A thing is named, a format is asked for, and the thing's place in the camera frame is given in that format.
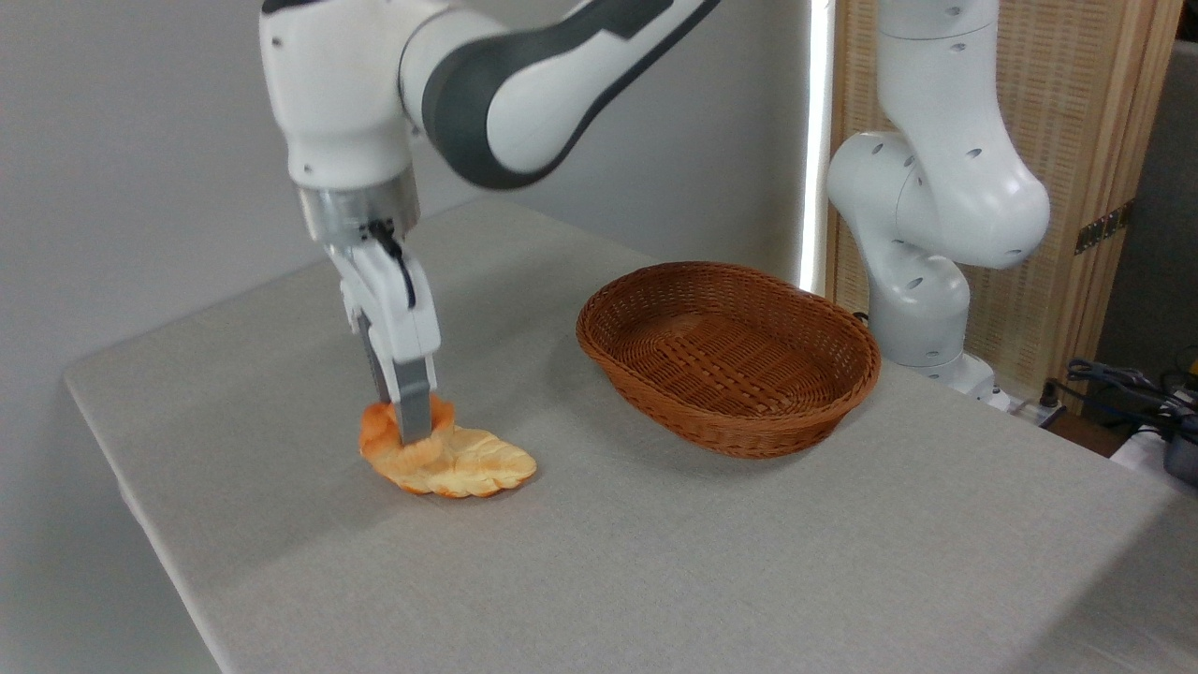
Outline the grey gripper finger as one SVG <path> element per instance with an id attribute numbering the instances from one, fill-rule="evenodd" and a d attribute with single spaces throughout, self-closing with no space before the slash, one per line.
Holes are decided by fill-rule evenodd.
<path id="1" fill-rule="evenodd" d="M 401 441 L 405 447 L 431 438 L 432 376 L 425 358 L 415 362 L 392 362 L 395 379 L 393 405 L 397 409 Z"/>
<path id="2" fill-rule="evenodd" d="M 381 403 L 394 403 L 395 396 L 393 384 L 395 375 L 393 372 L 393 358 L 389 339 L 385 329 L 377 328 L 373 323 L 373 317 L 365 310 L 364 304 L 357 299 L 351 283 L 341 281 L 343 308 L 347 315 L 347 323 L 353 333 L 363 342 L 369 370 L 371 370 L 373 387 L 377 391 Z"/>

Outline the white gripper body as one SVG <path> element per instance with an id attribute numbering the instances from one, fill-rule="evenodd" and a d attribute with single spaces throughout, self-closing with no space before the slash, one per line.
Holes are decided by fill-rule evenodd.
<path id="1" fill-rule="evenodd" d="M 329 245 L 327 256 L 341 281 L 351 283 L 373 324 L 385 329 L 393 362 L 426 359 L 440 350 L 431 286 L 419 261 L 401 243 L 385 236 L 355 245 Z"/>

